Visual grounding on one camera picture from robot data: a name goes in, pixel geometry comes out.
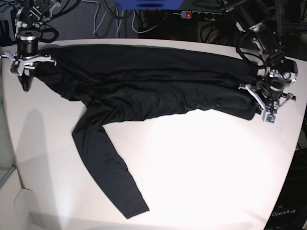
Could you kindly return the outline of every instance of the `black garment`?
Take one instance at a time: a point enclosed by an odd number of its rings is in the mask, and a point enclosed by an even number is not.
[[[215,54],[135,46],[69,46],[41,50],[58,64],[40,63],[36,77],[87,112],[72,136],[87,170],[126,218],[148,211],[105,124],[215,109],[251,120],[256,103],[240,83],[257,70]]]

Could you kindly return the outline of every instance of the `power strip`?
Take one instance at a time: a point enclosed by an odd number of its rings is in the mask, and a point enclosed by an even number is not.
[[[213,13],[203,11],[182,11],[181,17],[183,19],[194,19],[197,21],[222,21],[227,18],[224,13]]]

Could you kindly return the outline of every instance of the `cable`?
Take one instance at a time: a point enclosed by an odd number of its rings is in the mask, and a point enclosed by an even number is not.
[[[87,2],[87,3],[94,3],[94,4],[97,5],[97,8],[96,8],[96,11],[95,11],[95,14],[94,14],[94,27],[93,27],[93,34],[95,34],[98,31],[98,29],[99,29],[100,25],[102,24],[102,22],[104,21],[107,12],[104,13],[104,15],[103,15],[102,19],[100,20],[98,26],[96,27],[96,20],[97,20],[97,15],[98,15],[98,12],[99,12],[99,9],[100,9],[100,3],[98,3],[97,1],[93,1],[93,0],[81,0],[81,1],[82,2]],[[115,9],[117,11],[117,14],[119,13],[118,8],[115,5],[112,5],[112,6],[109,6],[109,7],[110,8],[111,7],[115,7]],[[120,20],[120,22],[118,22],[118,20],[116,20],[116,21],[117,21],[116,37],[118,37],[119,36],[119,29],[120,29],[120,26],[121,26],[121,20]]]
[[[122,12],[121,12],[121,16],[124,16],[124,12],[125,12],[125,10],[122,10]],[[121,26],[121,23],[122,23],[122,19],[119,21],[119,24],[118,24],[118,26],[117,26],[117,30],[116,30],[116,38],[119,38],[119,29],[120,29],[120,26]]]
[[[206,36],[206,38],[205,38],[204,43],[207,43],[207,41],[208,41],[208,39],[209,39],[209,37],[210,37],[211,33],[212,33],[213,31],[215,31],[216,29],[217,29],[216,27],[215,27],[215,28],[210,29],[209,33],[207,34],[207,36]]]
[[[63,8],[62,8],[58,13],[63,12],[63,11],[65,10],[65,8],[68,6],[68,4],[69,4],[70,1],[71,1],[71,0],[67,0],[66,3],[65,3],[65,5],[63,6]]]
[[[98,11],[100,9],[100,4],[96,1],[91,1],[91,0],[81,0],[81,1],[97,4],[97,9],[96,9],[95,14],[94,14],[94,28],[93,28],[93,34],[95,34],[95,32],[97,31],[97,29],[96,29],[96,18],[97,18]]]
[[[132,24],[131,24],[131,26],[132,26],[133,31],[136,32],[137,34],[144,34],[144,33],[147,33],[147,32],[149,32],[149,31],[151,31],[151,30],[157,28],[159,25],[161,25],[161,24],[164,22],[164,21],[163,21],[163,22],[159,23],[158,25],[156,25],[156,26],[154,26],[154,27],[152,27],[152,28],[150,28],[150,29],[148,29],[148,30],[145,30],[145,31],[137,31],[137,30],[134,28],[135,12],[133,12],[133,13],[134,13],[134,14],[133,14],[133,19],[132,19]]]
[[[261,57],[259,57],[259,56],[257,56],[257,55],[254,55],[254,54],[251,54],[251,53],[244,53],[244,52],[241,51],[240,45],[241,45],[242,41],[244,40],[244,38],[246,38],[247,35],[249,35],[250,32],[251,32],[251,30],[248,31],[247,33],[245,33],[245,34],[238,40],[238,43],[237,43],[237,46],[236,46],[236,51],[237,51],[237,53],[241,56],[241,58],[242,58],[243,60],[245,60],[249,65],[252,65],[252,66],[256,67],[257,69],[266,69],[266,67],[265,67],[265,62],[264,62],[264,60],[263,60]],[[248,55],[252,55],[252,56],[257,56],[257,58],[258,58],[259,60],[262,61],[263,65],[262,65],[262,66],[259,66],[259,65],[256,65],[256,64],[252,63],[252,61],[250,61],[250,60],[245,56],[245,55],[247,55],[247,54],[248,54]]]
[[[201,3],[208,3],[212,6],[202,5]],[[192,5],[197,6],[197,7],[201,7],[201,8],[205,8],[205,9],[208,9],[208,10],[220,10],[221,9],[219,4],[210,2],[208,0],[196,0],[196,1],[193,1]]]
[[[21,0],[15,0],[15,1],[0,0],[0,2],[5,2],[5,3],[21,3],[23,1],[21,1]]]
[[[106,10],[116,19],[126,19],[126,18],[129,18],[131,15],[132,15],[132,12],[130,12],[130,14],[124,16],[124,17],[121,17],[121,16],[118,16],[118,14],[116,15],[113,11],[110,10],[110,6],[108,6],[108,3],[106,2],[106,0],[101,0],[106,8]]]
[[[58,17],[60,17],[60,16],[63,16],[63,15],[65,15],[65,14],[71,12],[72,10],[76,9],[77,6],[79,6],[80,2],[81,2],[81,0],[77,0],[77,1],[76,1],[70,8],[68,8],[67,10],[64,10],[64,11],[62,11],[62,12],[59,12],[59,13],[57,13],[56,15],[53,15],[53,17],[52,17],[48,22],[50,22],[51,20],[56,19],[56,18],[58,18]]]
[[[58,37],[59,37],[59,32],[58,32],[54,27],[52,27],[51,25],[48,25],[48,24],[46,24],[46,23],[43,23],[43,24],[44,24],[45,26],[48,26],[49,28],[40,30],[41,36],[39,37],[38,40],[39,40],[40,42],[43,42],[43,43],[52,43],[52,42],[55,42],[55,41],[58,39]],[[54,36],[53,36],[53,38],[51,38],[51,39],[45,39],[45,38],[43,38],[43,35],[44,35],[45,33],[53,33]]]
[[[203,43],[205,43],[203,37],[202,37],[202,32],[204,31],[204,29],[208,28],[208,27],[211,27],[210,30],[212,30],[213,28],[213,23],[210,23],[210,24],[207,24],[207,25],[204,25],[202,28],[201,28],[201,32],[200,32],[200,37],[201,37],[201,41]]]
[[[0,8],[2,7],[2,6],[12,6],[14,9],[16,9],[16,7],[14,6],[14,4],[17,4],[18,2],[16,2],[16,3],[5,3],[5,4],[2,4],[2,5],[0,5]]]
[[[143,24],[146,23],[146,21],[142,21],[142,18],[141,18],[141,10],[139,10],[139,13],[136,12],[136,10],[134,10],[136,16],[138,17],[139,21],[140,21],[140,24],[141,24],[141,27],[143,28]]]

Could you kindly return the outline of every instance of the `blue object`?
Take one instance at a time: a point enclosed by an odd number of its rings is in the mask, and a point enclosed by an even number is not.
[[[124,10],[178,10],[184,0],[117,0]]]

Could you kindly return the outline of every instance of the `white table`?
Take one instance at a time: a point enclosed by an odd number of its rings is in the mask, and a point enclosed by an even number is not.
[[[162,46],[239,58],[232,47],[177,41],[56,44]],[[106,125],[151,210],[126,220],[91,178],[72,140],[85,106],[37,79],[23,92],[4,60],[5,110],[19,172],[25,188],[36,193],[47,229],[262,230],[285,181],[306,108],[307,63],[296,62],[299,77],[289,90],[297,101],[279,111],[275,125],[263,123],[260,115],[245,121],[214,110]]]

